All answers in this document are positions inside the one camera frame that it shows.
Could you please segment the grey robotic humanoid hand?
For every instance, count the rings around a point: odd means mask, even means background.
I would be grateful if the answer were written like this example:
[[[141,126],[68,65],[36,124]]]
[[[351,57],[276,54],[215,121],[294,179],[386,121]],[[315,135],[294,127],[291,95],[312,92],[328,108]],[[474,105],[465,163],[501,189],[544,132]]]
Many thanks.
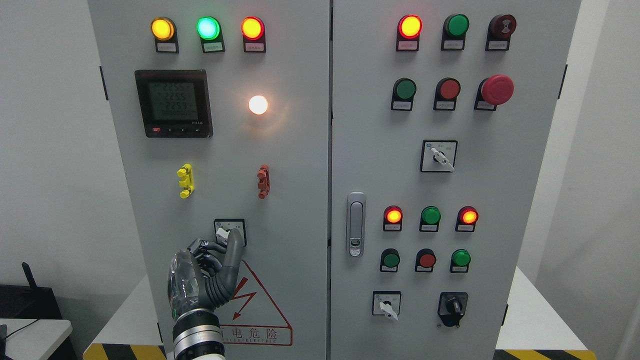
[[[174,321],[192,310],[212,311],[233,298],[245,239],[237,228],[226,234],[226,244],[197,238],[173,256],[167,298]]]

